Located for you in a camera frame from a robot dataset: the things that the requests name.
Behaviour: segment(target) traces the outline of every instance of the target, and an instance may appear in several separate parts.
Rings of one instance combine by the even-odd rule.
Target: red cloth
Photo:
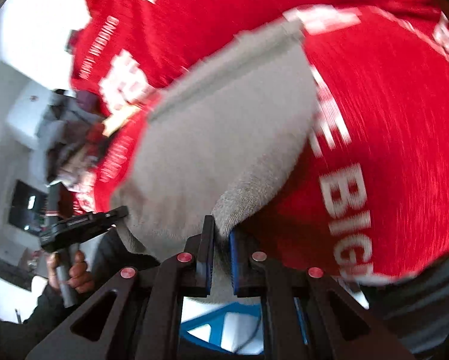
[[[332,126],[331,150],[317,130],[321,157],[305,149],[280,194],[249,221],[257,222],[264,249],[288,266],[319,266],[332,274],[388,281],[417,273],[449,252],[449,55],[423,40],[440,16],[429,0],[87,2],[92,21],[77,42],[71,82],[76,89],[104,93],[107,113],[137,92],[146,97],[167,86],[237,32],[299,5],[374,4],[409,21],[423,33],[376,8],[360,7],[359,24],[307,34],[305,52],[324,81],[321,100],[333,97],[338,113],[328,107],[328,117],[342,116],[349,142],[343,129]],[[127,77],[115,92],[108,85],[117,80],[111,64]],[[146,110],[135,115],[118,133],[77,195],[77,209],[109,208],[143,138],[145,116]],[[351,207],[339,204],[340,180]]]

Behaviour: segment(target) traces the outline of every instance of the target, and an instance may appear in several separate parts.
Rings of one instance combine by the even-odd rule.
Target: black device
[[[103,215],[105,225],[111,220]],[[87,221],[70,226],[78,231]],[[126,267],[37,345],[27,360],[174,360],[183,297],[210,294],[214,218],[159,267]],[[58,232],[64,237],[65,230]],[[267,360],[413,360],[382,322],[319,268],[298,271],[268,257],[238,229],[230,237],[238,297],[260,297]],[[445,342],[449,359],[449,339]]]
[[[108,231],[111,226],[123,220],[127,215],[128,208],[126,206],[98,214],[87,212],[54,223],[40,233],[41,248],[48,253],[58,254],[59,265],[56,267],[56,275],[65,307],[78,304],[76,290],[66,282],[69,280],[69,269],[73,265],[72,258],[79,244]]]

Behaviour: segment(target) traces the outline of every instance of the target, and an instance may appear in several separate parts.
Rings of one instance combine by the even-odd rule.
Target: triangular cutout
[[[115,300],[115,292],[106,293],[87,314],[71,326],[71,331],[90,341],[98,341]]]
[[[339,295],[333,291],[328,291],[328,299],[338,321],[341,335],[346,341],[353,341],[362,335],[370,333],[367,323],[360,316],[356,315]]]

